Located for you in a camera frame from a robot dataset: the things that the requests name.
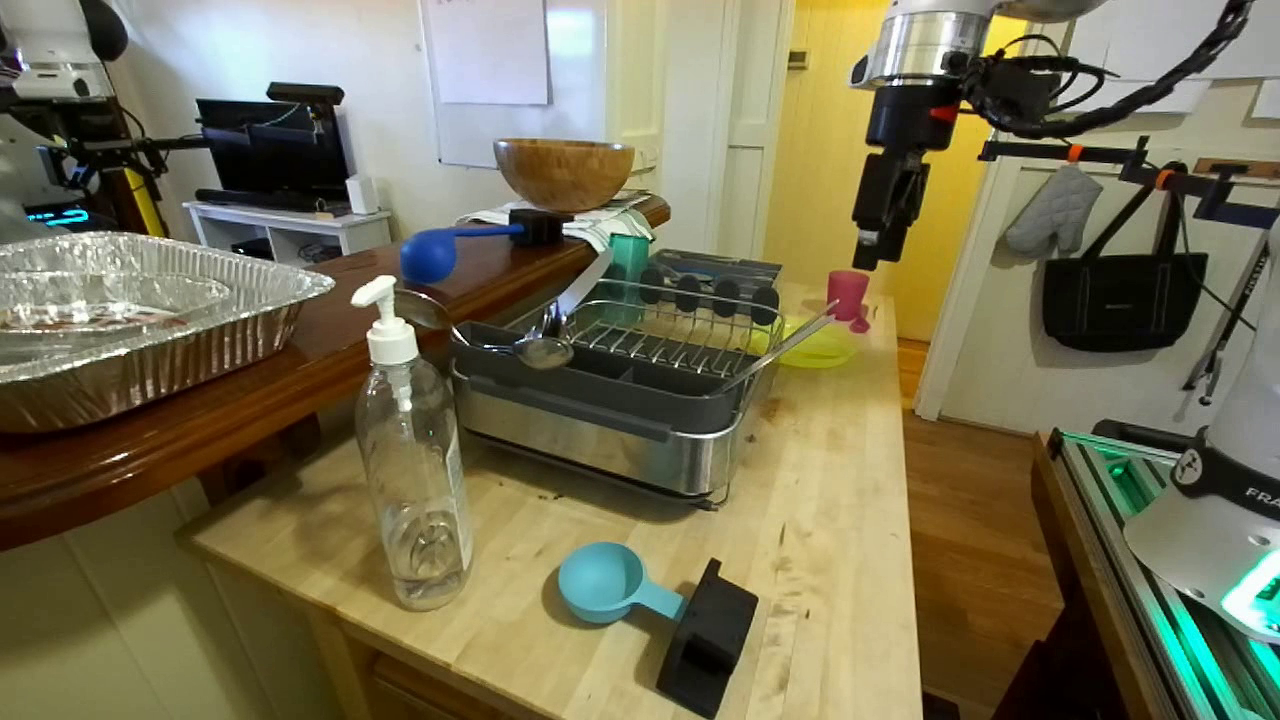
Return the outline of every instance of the black bag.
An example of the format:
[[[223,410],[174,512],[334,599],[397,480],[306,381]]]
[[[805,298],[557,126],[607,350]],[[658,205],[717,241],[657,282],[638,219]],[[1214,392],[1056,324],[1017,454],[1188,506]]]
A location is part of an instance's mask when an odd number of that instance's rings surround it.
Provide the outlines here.
[[[1099,255],[1120,224],[1168,187],[1151,255]],[[1077,259],[1049,259],[1039,282],[1045,333],[1084,350],[1168,347],[1191,324],[1203,250],[1173,250],[1182,231],[1182,164],[1164,164]]]

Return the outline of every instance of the wooden floor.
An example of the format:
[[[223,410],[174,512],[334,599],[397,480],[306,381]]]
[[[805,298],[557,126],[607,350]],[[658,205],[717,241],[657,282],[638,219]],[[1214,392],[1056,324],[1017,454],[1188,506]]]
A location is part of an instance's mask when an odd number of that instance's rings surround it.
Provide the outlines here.
[[[903,405],[922,342],[900,342]],[[903,414],[922,688],[991,715],[1060,590],[1033,512],[1033,434]]]

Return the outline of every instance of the clear plastic bottle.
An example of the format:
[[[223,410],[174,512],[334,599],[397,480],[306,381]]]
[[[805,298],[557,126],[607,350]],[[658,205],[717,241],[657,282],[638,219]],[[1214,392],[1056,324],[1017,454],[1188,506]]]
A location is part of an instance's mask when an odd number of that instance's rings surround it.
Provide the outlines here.
[[[461,430],[441,372],[421,358],[414,333],[397,314],[397,277],[369,279],[356,308],[377,303],[369,327],[373,372],[356,405],[356,438],[377,494],[393,589],[405,609],[448,602],[473,566]]]

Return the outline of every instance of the aluminum foil pan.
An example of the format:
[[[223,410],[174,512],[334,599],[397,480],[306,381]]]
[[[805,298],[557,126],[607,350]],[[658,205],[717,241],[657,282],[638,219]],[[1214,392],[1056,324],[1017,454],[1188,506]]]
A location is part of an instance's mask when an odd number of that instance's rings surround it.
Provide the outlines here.
[[[331,279],[182,241],[0,243],[0,430],[96,422],[282,347]]]

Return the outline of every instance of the wooden bowl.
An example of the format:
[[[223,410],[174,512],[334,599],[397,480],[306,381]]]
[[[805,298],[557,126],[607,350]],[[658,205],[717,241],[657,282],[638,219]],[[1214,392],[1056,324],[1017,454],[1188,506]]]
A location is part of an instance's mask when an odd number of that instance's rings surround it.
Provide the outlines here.
[[[546,136],[499,136],[491,156],[512,193],[557,214],[607,205],[636,164],[626,142]]]

